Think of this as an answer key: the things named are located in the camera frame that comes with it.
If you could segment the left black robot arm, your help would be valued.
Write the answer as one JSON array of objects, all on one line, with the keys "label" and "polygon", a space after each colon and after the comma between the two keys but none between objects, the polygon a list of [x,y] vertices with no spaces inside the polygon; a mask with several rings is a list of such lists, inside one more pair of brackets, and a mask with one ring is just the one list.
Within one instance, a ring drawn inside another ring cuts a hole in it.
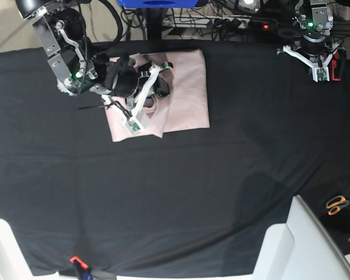
[{"label": "left black robot arm", "polygon": [[326,1],[298,1],[294,19],[298,29],[278,30],[293,41],[277,49],[277,54],[288,54],[304,63],[315,82],[340,81],[347,52],[343,38],[331,38],[334,18]]}]

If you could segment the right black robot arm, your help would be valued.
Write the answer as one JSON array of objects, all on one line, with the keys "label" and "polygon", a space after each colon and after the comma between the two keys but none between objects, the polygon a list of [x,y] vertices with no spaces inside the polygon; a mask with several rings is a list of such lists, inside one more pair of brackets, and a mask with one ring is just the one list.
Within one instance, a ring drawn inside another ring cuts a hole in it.
[{"label": "right black robot arm", "polygon": [[101,107],[113,109],[128,132],[142,131],[149,123],[143,111],[146,101],[170,94],[161,73],[173,64],[147,62],[136,67],[136,61],[127,55],[111,61],[107,50],[123,36],[120,16],[109,1],[102,1],[116,21],[117,36],[105,45],[94,45],[86,33],[82,4],[83,1],[16,1],[21,17],[33,21],[58,89],[70,96],[96,93],[103,101]]}]

